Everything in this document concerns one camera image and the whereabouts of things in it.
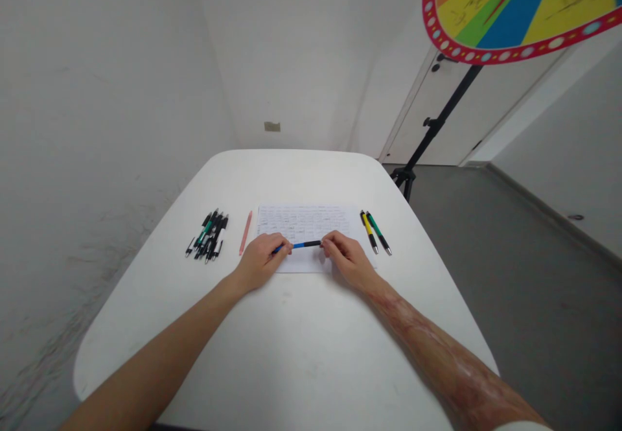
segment pink pencil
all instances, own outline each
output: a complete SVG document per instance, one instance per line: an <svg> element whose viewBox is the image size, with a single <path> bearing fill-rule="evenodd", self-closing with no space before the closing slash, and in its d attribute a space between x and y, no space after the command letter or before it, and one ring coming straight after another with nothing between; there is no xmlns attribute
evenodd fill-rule
<svg viewBox="0 0 622 431"><path fill-rule="evenodd" d="M248 227L251 226L251 219L253 218L253 211L248 213L248 219L246 220L246 229L244 229L244 236L242 237L242 244L240 245L240 256L244 253L244 245L246 244L246 237L248 236Z"/></svg>

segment door frame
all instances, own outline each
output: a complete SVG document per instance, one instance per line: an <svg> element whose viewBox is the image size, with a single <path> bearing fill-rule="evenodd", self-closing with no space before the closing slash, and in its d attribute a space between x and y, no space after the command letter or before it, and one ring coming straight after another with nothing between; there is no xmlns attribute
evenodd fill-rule
<svg viewBox="0 0 622 431"><path fill-rule="evenodd" d="M423 80L428 74L428 71L430 70L432 63L434 63L436 52L437 52L436 47L434 47L433 44L430 44L430 49L428 50L426 57L423 59L423 63L421 64L421 67L419 68L419 72L417 73L417 77L415 78L413 86L410 88L410 92L408 93L408 96L406 97L406 100L404 101L404 105L402 106L402 109L400 110L400 114L395 119L395 123L393 124L393 128L391 129L391 133L389 133L387 142L384 143L384 147L382 148L382 151L380 151L380 157L378 158L380 163L391 163L391 161L387 160L387 154L389 153L389 149L391 148L391 145L393 144L393 141L395 140L397 133L400 131L400 128L402 127L402 123L404 123L404 120L406 120L406 115L408 115L408 111L410 110L411 106L413 105L413 102L415 101L415 96L419 92L419 88L423 84Z"/></svg>
<svg viewBox="0 0 622 431"><path fill-rule="evenodd" d="M559 58L557 58L557 60L555 60L548 67L548 69L544 71L544 73L542 73L540 77L534 81L531 87L527 89L527 91L525 91L525 93L514 103L514 105L512 105L507 110L507 112L505 112L501 116L499 121L495 123L495 125L488 131L488 133L484 135L481 141L477 143L477 145L464 157L464 159L462 159L462 161L458 164L458 167L464 167L466 164L468 164L469 159L474 156L477 151L481 147L483 147L488 142L488 140L502 128L504 124L508 122L508 120L518 111L518 109L527 102L527 100L536 92L537 89L540 88L540 86L542 86L542 84L549 78L549 76L551 76L557 70L557 68L559 68L570 57L570 55L572 54L572 52L575 51L576 48L576 45L573 45L561 51L561 55L559 56ZM406 120L408 111L410 110L415 101L415 97L417 96L417 93L419 92L419 89L421 88L421 85L423 84L424 79L427 76L428 71L430 70L430 66L432 65L432 63L434 63L437 51L438 50L436 49L436 47L434 47L434 45L430 45L430 50L428 51L421 65L421 68L417 73L417 77L415 78L413 86L408 93L408 97L406 97L406 100L404 101L404 105L400 110L400 114L395 120L395 124L391 129L391 133L387 138L387 142L385 143L382 151L380 152L380 157L378 158L380 163L392 163L390 157L387 157L387 154L389 153L391 145L393 144L395 137L399 133L402 124ZM521 132L522 130L516 133L515 136L518 136L518 134L520 134Z"/></svg>

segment yellow pen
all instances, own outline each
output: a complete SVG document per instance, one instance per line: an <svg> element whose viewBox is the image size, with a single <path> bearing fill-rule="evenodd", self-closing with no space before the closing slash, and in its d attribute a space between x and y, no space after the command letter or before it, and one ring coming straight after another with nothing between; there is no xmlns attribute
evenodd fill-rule
<svg viewBox="0 0 622 431"><path fill-rule="evenodd" d="M371 247L374 249L374 253L378 254L378 245L376 245L376 239L374 238L374 234L372 233L371 227L369 226L369 221L367 220L365 211L361 211L361 220L363 221L365 230L367 230L367 236L369 237L369 242L371 243Z"/></svg>

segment baseboard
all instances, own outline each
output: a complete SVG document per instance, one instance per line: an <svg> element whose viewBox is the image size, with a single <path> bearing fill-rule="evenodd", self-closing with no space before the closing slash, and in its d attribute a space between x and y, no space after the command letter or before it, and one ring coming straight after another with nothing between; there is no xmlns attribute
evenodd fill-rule
<svg viewBox="0 0 622 431"><path fill-rule="evenodd" d="M490 162L488 161L469 161L465 163L462 167L466 167L468 169L481 169L486 167Z"/></svg>
<svg viewBox="0 0 622 431"><path fill-rule="evenodd" d="M539 211L544 213L547 217L552 219L554 223L566 230L576 241L578 241L583 246L586 246L594 253L598 254L598 256L611 264L615 269L622 272L622 259L618 257L615 253L608 250L602 244L598 243L591 236L585 233L583 230L573 225L565 216L558 213L547 203L535 196L523 185L521 185L517 181L514 181L514 179L512 179L509 175L507 175L504 171L502 171L492 163L487 163L485 165L485 169L486 171L495 175L495 177L504 182L518 194L520 194L524 199L526 199L530 204L535 206Z"/></svg>

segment white table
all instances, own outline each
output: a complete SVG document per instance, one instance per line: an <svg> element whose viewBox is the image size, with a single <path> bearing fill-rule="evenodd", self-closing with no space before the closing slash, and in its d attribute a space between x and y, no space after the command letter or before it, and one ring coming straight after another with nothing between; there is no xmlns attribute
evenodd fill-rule
<svg viewBox="0 0 622 431"><path fill-rule="evenodd" d="M233 150L210 159L171 206L80 345L84 400L238 263L261 203L354 204L372 212L393 256L378 273L498 372L478 326L417 217L370 157L311 150ZM207 266L184 258L205 215L229 213ZM228 315L160 423L199 430L450 430L400 346L352 291L322 274L275 274Z"/></svg>

